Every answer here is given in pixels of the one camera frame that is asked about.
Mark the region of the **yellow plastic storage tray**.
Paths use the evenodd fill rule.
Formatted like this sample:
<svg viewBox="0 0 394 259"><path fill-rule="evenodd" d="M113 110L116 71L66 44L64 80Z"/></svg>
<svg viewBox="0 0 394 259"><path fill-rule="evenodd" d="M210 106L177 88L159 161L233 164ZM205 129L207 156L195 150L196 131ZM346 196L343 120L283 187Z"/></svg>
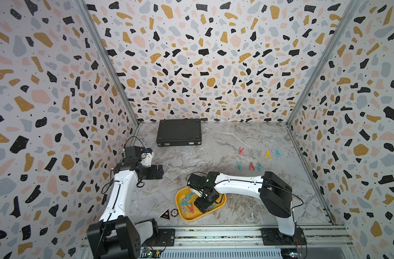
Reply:
<svg viewBox="0 0 394 259"><path fill-rule="evenodd" d="M175 197L175 203L179 216L186 222L192 222L203 216L210 214L216 210L222 208L227 202L227 196L225 194L220 195L216 200L218 204L214 203L209 206L205 213L199 211L199 209L194 205L198 195L193 193L189 187L179 190Z"/></svg>

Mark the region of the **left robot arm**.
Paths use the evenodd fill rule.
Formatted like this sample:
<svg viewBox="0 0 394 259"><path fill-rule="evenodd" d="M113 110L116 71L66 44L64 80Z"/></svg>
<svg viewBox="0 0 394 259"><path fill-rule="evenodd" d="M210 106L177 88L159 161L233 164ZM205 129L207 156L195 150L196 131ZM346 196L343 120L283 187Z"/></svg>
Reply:
<svg viewBox="0 0 394 259"><path fill-rule="evenodd" d="M133 223L129 218L133 192L144 180L159 180L163 167L152 164L151 148L129 146L113 169L113 187L105 211L97 223L88 227L87 237L95 259L137 259L141 247L159 239L155 219Z"/></svg>

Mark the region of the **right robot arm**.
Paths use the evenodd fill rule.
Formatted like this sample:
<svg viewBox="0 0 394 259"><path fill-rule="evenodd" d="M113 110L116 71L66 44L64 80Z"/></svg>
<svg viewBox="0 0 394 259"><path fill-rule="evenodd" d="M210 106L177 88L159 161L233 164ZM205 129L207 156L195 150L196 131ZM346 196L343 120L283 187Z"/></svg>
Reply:
<svg viewBox="0 0 394 259"><path fill-rule="evenodd" d="M198 196L194 206L203 214L210 206L222 203L226 194L250 196L262 201L269 213L276 217L282 235L295 235L292 188L273 172L266 171L257 177L238 177L219 172L209 172L206 176L192 173L187 186Z"/></svg>

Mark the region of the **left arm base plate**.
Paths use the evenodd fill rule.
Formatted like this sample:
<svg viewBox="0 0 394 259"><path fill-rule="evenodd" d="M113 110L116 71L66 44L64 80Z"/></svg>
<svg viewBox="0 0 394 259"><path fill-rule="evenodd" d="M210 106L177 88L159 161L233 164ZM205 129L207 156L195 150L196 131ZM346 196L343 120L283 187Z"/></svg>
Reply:
<svg viewBox="0 0 394 259"><path fill-rule="evenodd" d="M142 246L151 245L152 247L173 247L175 242L175 229L163 228L155 231L154 229L139 230L140 240L138 241Z"/></svg>

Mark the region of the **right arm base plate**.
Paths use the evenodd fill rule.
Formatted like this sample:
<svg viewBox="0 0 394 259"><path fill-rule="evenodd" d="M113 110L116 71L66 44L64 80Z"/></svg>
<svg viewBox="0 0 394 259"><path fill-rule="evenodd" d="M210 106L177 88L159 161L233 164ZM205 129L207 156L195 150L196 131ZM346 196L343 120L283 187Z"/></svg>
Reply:
<svg viewBox="0 0 394 259"><path fill-rule="evenodd" d="M282 234L278 228L261 228L260 231L264 246L306 245L306 238L300 227L296 227L294 236Z"/></svg>

